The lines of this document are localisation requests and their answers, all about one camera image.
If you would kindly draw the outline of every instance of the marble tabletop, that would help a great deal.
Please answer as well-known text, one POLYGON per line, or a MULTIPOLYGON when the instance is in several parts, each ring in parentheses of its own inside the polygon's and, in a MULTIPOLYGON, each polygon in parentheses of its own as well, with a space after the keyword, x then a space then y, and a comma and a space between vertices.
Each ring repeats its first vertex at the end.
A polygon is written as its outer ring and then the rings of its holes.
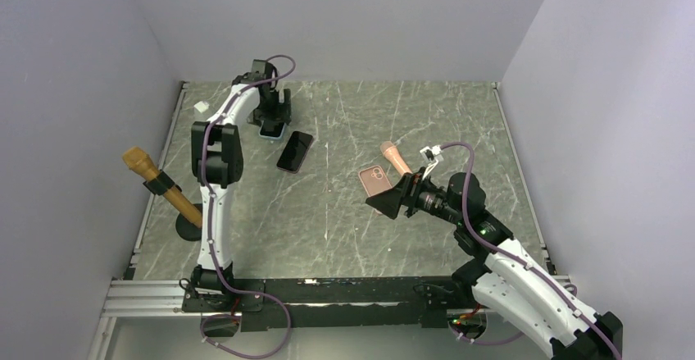
MULTIPOLYGON (((475 146, 475 167, 487 206, 541 262, 541 244, 516 160, 490 83, 299 82, 293 121, 281 141, 258 137, 242 126, 244 170, 231 203, 229 244, 240 278, 449 275, 470 260, 457 246, 453 226, 424 212, 390 220, 364 204, 357 172, 381 165, 392 184, 398 174, 380 153, 392 140, 413 170, 424 165, 426 145, 464 140, 475 146), (300 130, 315 142, 297 174, 275 163, 288 134, 300 130)), ((176 121, 164 170, 194 203, 201 196, 190 169, 193 105, 216 110, 229 82, 191 83, 176 121)), ((445 152, 432 174, 435 184, 462 171, 467 153, 445 152)), ((136 280, 190 276, 200 247, 180 239, 177 212, 156 198, 144 231, 136 280)))

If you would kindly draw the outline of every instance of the floor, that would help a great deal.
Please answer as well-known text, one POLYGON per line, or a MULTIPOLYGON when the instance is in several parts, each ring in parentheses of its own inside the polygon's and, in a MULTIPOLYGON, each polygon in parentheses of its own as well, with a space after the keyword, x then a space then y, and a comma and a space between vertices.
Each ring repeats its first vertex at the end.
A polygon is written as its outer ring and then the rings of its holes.
MULTIPOLYGON (((398 145, 413 170, 424 165, 426 145, 465 140, 475 146, 474 173, 487 206, 531 256, 541 244, 510 141, 490 83, 287 82, 293 91, 290 131, 316 141, 302 169, 275 168, 285 139, 258 137, 241 128, 244 172, 234 195, 231 240, 234 274, 244 278, 449 275, 470 258, 452 236, 453 226, 420 212, 392 221, 364 204, 360 169, 381 165, 392 184, 397 172, 380 153, 385 140, 398 145)), ((164 170, 195 203, 201 200, 190 169, 193 105, 216 110, 229 83, 189 84, 166 154, 164 170)), ((461 171, 466 153, 447 150, 432 174, 446 185, 461 171)), ((148 218, 136 280, 178 280, 196 265, 199 247, 175 233, 177 212, 156 198, 148 218)))

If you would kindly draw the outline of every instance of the phone screen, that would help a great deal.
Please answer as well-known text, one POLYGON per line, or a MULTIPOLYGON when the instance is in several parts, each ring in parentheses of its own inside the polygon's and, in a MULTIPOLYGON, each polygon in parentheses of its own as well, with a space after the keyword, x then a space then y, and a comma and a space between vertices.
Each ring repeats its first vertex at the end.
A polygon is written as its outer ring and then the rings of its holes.
POLYGON ((298 172, 312 141, 314 141, 314 137, 310 134, 297 131, 292 132, 282 155, 280 155, 280 159, 278 159, 278 168, 290 173, 298 172))

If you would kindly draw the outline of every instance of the phone case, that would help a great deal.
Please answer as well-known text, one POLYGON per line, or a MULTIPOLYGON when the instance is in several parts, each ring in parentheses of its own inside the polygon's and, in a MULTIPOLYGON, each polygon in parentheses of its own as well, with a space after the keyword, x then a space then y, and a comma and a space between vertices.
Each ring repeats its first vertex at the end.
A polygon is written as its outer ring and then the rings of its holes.
POLYGON ((384 169, 379 165, 367 167, 365 170, 360 171, 358 175, 368 197, 392 188, 384 169))

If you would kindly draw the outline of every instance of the gray wall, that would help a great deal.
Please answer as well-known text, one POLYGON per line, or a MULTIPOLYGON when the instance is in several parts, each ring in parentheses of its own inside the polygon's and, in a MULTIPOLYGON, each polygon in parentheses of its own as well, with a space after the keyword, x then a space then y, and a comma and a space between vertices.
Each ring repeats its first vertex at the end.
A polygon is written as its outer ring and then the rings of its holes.
POLYGON ((178 83, 134 0, 0 0, 0 348, 77 359, 132 251, 178 83))
MULTIPOLYGON (((229 360, 229 354, 200 342, 200 320, 195 318, 119 320, 107 360, 229 360)), ((496 341, 518 330, 491 317, 490 331, 481 341, 496 341)), ((242 333, 219 341, 238 351, 262 354, 282 340, 281 330, 242 333)), ((400 359, 541 360, 546 356, 526 337, 504 346, 474 346, 457 342, 448 329, 419 326, 334 327, 294 329, 289 343, 270 360, 400 359)))
POLYGON ((625 358, 693 358, 693 0, 546 0, 502 82, 553 260, 625 324, 625 358))
POLYGON ((543 0, 139 0, 184 80, 227 80, 255 57, 295 78, 501 80, 543 0))

